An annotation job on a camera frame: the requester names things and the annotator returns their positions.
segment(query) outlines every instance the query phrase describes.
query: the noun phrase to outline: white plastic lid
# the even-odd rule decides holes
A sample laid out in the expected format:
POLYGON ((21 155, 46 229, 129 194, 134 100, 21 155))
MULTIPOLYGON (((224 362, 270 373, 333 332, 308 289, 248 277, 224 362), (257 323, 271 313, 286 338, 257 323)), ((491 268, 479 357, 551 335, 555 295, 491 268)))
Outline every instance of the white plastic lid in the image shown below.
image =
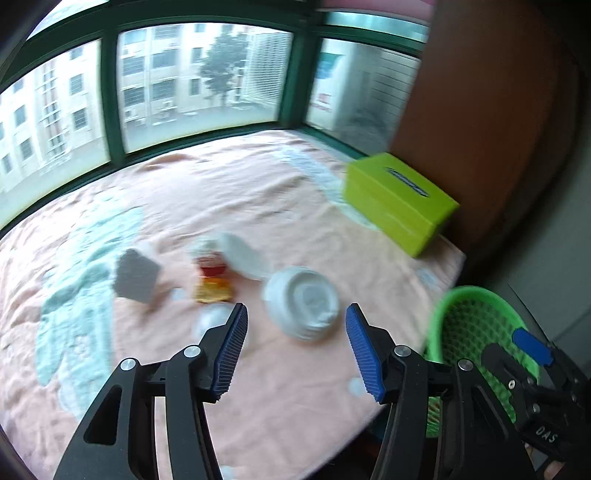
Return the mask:
POLYGON ((322 338, 339 314, 339 296, 318 272, 288 267, 267 282, 262 298, 271 319, 293 338, 312 342, 322 338))
MULTIPOLYGON (((210 303, 209 305, 204 305, 201 307, 199 309, 197 321, 191 330, 192 340, 196 343, 200 343, 201 340, 203 340, 205 333, 210 328, 225 325, 233 309, 234 304, 225 301, 210 303)), ((244 350, 247 347, 248 332, 246 333, 246 338, 244 339, 242 349, 244 350)))
POLYGON ((232 233, 217 235, 217 247, 228 266, 243 277, 264 280, 271 276, 271 267, 256 250, 232 233))

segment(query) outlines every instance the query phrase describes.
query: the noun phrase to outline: bed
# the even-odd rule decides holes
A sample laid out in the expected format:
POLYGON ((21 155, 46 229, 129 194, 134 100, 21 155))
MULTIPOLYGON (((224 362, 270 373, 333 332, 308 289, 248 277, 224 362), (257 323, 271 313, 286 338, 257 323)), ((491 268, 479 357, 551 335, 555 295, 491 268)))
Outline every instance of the bed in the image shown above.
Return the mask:
MULTIPOLYGON (((274 269, 302 265, 360 304, 396 343, 421 350, 430 312, 463 254, 438 237, 405 255, 340 196, 346 164, 287 131, 161 155, 43 207, 0 241, 0 423, 40 480, 53 477, 79 420, 112 369, 170 358, 191 343, 198 282, 187 249, 228 231, 274 269), (164 266, 149 306, 115 298, 116 260, 147 241, 164 266)), ((226 480, 302 479, 379 413, 342 321, 319 343, 269 320, 261 283, 233 279, 249 311, 249 345, 230 391, 206 413, 226 480)), ((158 468, 170 480, 163 402, 158 468)))

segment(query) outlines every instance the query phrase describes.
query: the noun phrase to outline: glass pane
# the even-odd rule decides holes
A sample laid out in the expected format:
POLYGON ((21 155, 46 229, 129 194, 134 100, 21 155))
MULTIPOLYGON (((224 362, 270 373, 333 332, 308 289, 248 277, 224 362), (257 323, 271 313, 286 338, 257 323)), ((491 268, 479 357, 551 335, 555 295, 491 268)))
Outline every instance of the glass pane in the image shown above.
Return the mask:
POLYGON ((220 23, 159 25, 119 38, 127 151, 277 119, 291 34, 220 23))
POLYGON ((82 12, 87 8, 96 7, 97 5, 107 3, 108 0, 61 0, 56 7, 47 14, 47 16, 39 22, 33 33, 29 35, 31 38, 33 35, 38 34, 41 30, 45 30, 50 25, 58 23, 67 17, 71 17, 78 12, 82 12))
POLYGON ((0 228, 52 190, 109 160, 99 47, 96 41, 80 54, 65 52, 1 94, 0 228))
POLYGON ((371 155, 388 151, 420 60, 325 39, 306 122, 371 155))
POLYGON ((429 27, 399 18, 381 17, 379 15, 356 14, 349 12, 331 12, 326 17, 328 25, 340 27, 356 27, 364 30, 390 33, 399 37, 411 38, 425 43, 429 35, 429 27))

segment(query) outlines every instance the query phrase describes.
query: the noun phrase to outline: air conditioner unit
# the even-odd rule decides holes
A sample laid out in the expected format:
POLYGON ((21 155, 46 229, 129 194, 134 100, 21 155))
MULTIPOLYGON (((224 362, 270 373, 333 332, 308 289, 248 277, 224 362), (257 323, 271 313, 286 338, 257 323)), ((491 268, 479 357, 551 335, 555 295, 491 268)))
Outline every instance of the air conditioner unit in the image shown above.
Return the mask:
POLYGON ((128 108, 127 110, 125 110, 125 120, 133 120, 134 118, 136 118, 138 116, 138 112, 136 111, 135 108, 128 108))

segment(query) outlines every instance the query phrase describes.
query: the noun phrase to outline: gray sponge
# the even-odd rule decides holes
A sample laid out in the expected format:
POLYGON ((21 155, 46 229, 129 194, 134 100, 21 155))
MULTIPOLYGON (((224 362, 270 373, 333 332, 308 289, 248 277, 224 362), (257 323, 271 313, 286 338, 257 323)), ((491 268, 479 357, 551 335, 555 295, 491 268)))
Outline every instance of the gray sponge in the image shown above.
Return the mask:
POLYGON ((119 258, 113 289, 118 297, 150 303, 161 269, 148 244, 128 248, 119 258))

